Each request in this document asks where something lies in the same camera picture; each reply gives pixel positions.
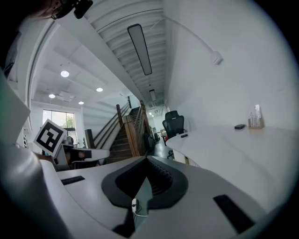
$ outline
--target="white desk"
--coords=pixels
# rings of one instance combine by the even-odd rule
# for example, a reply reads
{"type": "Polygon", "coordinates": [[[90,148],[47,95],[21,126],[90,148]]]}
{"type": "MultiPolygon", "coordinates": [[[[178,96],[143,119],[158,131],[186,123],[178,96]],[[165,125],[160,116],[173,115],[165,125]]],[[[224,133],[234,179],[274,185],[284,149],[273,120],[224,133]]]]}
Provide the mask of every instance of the white desk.
{"type": "Polygon", "coordinates": [[[252,196],[266,212],[289,196],[298,175],[299,132],[225,126],[187,134],[166,145],[252,196]]]}

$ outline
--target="curved desk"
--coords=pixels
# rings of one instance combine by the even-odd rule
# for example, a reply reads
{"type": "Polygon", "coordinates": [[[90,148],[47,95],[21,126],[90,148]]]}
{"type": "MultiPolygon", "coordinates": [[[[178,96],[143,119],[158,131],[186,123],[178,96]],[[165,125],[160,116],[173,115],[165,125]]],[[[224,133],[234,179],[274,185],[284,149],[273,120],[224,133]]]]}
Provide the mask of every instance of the curved desk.
{"type": "Polygon", "coordinates": [[[289,196],[298,173],[298,132],[229,126],[187,134],[169,139],[166,145],[228,180],[267,212],[289,196]]]}
{"type": "MultiPolygon", "coordinates": [[[[237,236],[238,232],[214,201],[214,197],[219,195],[228,195],[255,223],[264,218],[265,212],[255,200],[218,175],[172,160],[153,158],[182,172],[188,180],[188,188],[171,208],[149,210],[149,216],[131,239],[178,239],[194,238],[195,235],[198,238],[216,239],[237,236]]],[[[58,173],[49,162],[42,162],[50,196],[74,238],[95,238],[95,235],[99,235],[99,238],[124,238],[113,229],[126,221],[128,210],[113,205],[105,196],[101,184],[108,174],[143,159],[133,157],[100,167],[58,173]],[[68,185],[62,185],[59,181],[76,176],[82,176],[84,180],[68,185]],[[95,224],[98,224],[97,230],[100,232],[92,228],[95,224]]]]}

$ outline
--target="ceiling light fixture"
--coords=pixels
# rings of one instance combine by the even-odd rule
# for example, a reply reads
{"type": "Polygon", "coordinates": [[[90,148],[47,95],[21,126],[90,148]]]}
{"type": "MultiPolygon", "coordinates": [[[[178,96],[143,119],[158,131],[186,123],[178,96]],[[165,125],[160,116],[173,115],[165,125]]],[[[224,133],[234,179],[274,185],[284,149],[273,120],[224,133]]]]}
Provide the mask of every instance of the ceiling light fixture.
{"type": "Polygon", "coordinates": [[[155,100],[156,100],[155,90],[150,90],[149,93],[150,93],[151,99],[152,99],[153,101],[155,101],[155,100]]]}
{"type": "Polygon", "coordinates": [[[70,74],[69,74],[69,72],[67,70],[63,70],[62,72],[60,72],[60,75],[62,77],[68,77],[70,74]]]}
{"type": "Polygon", "coordinates": [[[140,24],[129,26],[128,32],[134,44],[143,72],[147,76],[152,73],[152,70],[151,70],[149,53],[146,47],[146,42],[144,39],[142,27],[140,24]]]}

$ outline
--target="ceiling beam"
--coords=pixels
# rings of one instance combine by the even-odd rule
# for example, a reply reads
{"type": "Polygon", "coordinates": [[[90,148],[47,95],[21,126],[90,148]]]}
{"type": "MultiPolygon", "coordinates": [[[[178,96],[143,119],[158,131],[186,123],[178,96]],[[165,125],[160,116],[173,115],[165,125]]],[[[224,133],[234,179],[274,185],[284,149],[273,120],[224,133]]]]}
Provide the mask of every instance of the ceiling beam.
{"type": "MultiPolygon", "coordinates": [[[[144,34],[144,37],[149,41],[148,39],[150,38],[156,38],[160,36],[165,36],[165,31],[161,29],[160,31],[152,31],[149,32],[148,34],[144,34]]],[[[119,39],[113,39],[110,42],[108,42],[108,45],[110,46],[111,50],[114,51],[118,48],[123,47],[123,45],[132,43],[132,39],[130,35],[126,35],[124,38],[119,38],[119,39]]]]}
{"type": "MultiPolygon", "coordinates": [[[[151,63],[156,63],[156,62],[163,62],[164,63],[165,59],[166,59],[166,52],[162,52],[162,53],[159,53],[159,55],[149,57],[149,60],[150,60],[151,63]]],[[[131,61],[130,63],[128,63],[126,65],[123,65],[123,66],[128,71],[128,70],[132,70],[136,67],[140,67],[141,64],[140,64],[139,58],[135,57],[134,61],[131,61]]]]}
{"type": "Polygon", "coordinates": [[[150,80],[156,80],[158,78],[163,78],[164,75],[165,75],[165,73],[163,71],[161,71],[158,74],[155,73],[154,76],[151,76],[151,77],[145,76],[145,77],[142,77],[142,78],[137,78],[133,81],[134,81],[135,84],[137,84],[137,83],[143,82],[143,81],[150,81],[150,80]]]}
{"type": "MultiPolygon", "coordinates": [[[[155,73],[154,70],[159,69],[159,68],[164,68],[164,67],[165,67],[165,61],[163,61],[163,60],[154,61],[154,63],[151,64],[153,74],[155,73]]],[[[132,74],[132,72],[135,72],[135,71],[144,72],[141,65],[140,65],[140,67],[135,67],[134,69],[131,69],[131,70],[126,68],[126,71],[128,71],[129,75],[132,74]]]]}
{"type": "Polygon", "coordinates": [[[103,28],[109,27],[114,22],[118,23],[128,17],[136,15],[145,15],[146,12],[161,12],[163,13],[163,3],[161,1],[142,1],[138,0],[139,4],[132,1],[123,2],[116,6],[111,6],[110,1],[104,1],[107,4],[100,3],[97,8],[93,7],[90,10],[88,21],[95,25],[96,31],[101,31],[103,28]]]}
{"type": "Polygon", "coordinates": [[[152,88],[155,88],[155,87],[160,87],[160,86],[163,86],[164,85],[164,82],[152,82],[150,85],[149,84],[143,84],[143,85],[138,85],[138,89],[139,90],[143,90],[143,89],[152,89],[152,88]]]}
{"type": "Polygon", "coordinates": [[[160,84],[160,85],[151,85],[151,86],[146,86],[146,87],[139,87],[140,91],[143,92],[147,92],[149,93],[150,90],[155,90],[155,92],[157,92],[158,88],[162,88],[164,84],[160,84]]]}
{"type": "MultiPolygon", "coordinates": [[[[166,37],[164,35],[160,35],[159,37],[152,37],[146,40],[147,47],[158,44],[166,44],[166,37]]],[[[127,44],[124,45],[122,48],[116,49],[114,52],[116,57],[120,58],[126,54],[130,54],[132,51],[136,51],[133,44],[127,44]]]]}
{"type": "MultiPolygon", "coordinates": [[[[162,16],[163,15],[161,15],[161,14],[154,15],[154,17],[151,17],[151,18],[150,18],[150,16],[148,16],[147,18],[142,16],[141,18],[137,18],[136,20],[133,20],[133,21],[131,20],[129,24],[134,25],[134,24],[138,23],[142,26],[142,30],[144,31],[145,28],[148,29],[148,28],[152,27],[158,20],[160,20],[162,18],[162,16]]],[[[110,28],[109,31],[105,31],[105,32],[101,31],[100,34],[103,37],[104,41],[108,42],[116,37],[121,37],[121,35],[128,33],[127,27],[124,27],[124,25],[125,25],[125,23],[120,24],[120,26],[110,28]]]]}
{"type": "Polygon", "coordinates": [[[137,87],[139,86],[149,86],[149,85],[154,85],[154,84],[157,84],[157,83],[164,83],[164,81],[161,79],[161,78],[158,78],[156,80],[151,80],[151,81],[148,81],[148,82],[144,82],[144,83],[141,83],[141,84],[136,84],[137,87]]]}
{"type": "MultiPolygon", "coordinates": [[[[156,44],[147,45],[149,56],[154,53],[155,51],[166,51],[166,42],[158,42],[156,44]]],[[[131,51],[123,56],[119,56],[118,59],[121,61],[122,64],[130,63],[134,61],[136,58],[137,53],[136,51],[131,51]]]]}
{"type": "MultiPolygon", "coordinates": [[[[153,73],[150,76],[155,76],[156,74],[160,74],[161,72],[165,73],[165,67],[160,67],[157,69],[153,69],[153,73]]],[[[134,74],[134,76],[132,76],[133,81],[136,79],[141,78],[142,76],[144,76],[143,71],[140,71],[140,73],[138,74],[134,74]]]]}
{"type": "Polygon", "coordinates": [[[139,100],[145,101],[120,61],[85,17],[77,19],[74,14],[67,14],[57,22],[102,61],[139,100]]]}

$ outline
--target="mesh chair back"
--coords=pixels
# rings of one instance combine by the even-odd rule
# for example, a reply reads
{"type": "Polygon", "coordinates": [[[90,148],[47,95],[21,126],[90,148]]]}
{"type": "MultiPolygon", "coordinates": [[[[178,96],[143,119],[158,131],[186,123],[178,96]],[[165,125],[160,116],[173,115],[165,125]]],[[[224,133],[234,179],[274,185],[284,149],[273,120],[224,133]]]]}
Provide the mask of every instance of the mesh chair back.
{"type": "Polygon", "coordinates": [[[182,115],[172,120],[164,120],[162,124],[166,130],[168,139],[184,132],[184,117],[182,115]]]}
{"type": "Polygon", "coordinates": [[[165,120],[171,120],[171,119],[176,118],[178,116],[179,116],[179,114],[176,110],[169,111],[165,114],[165,120]]]}

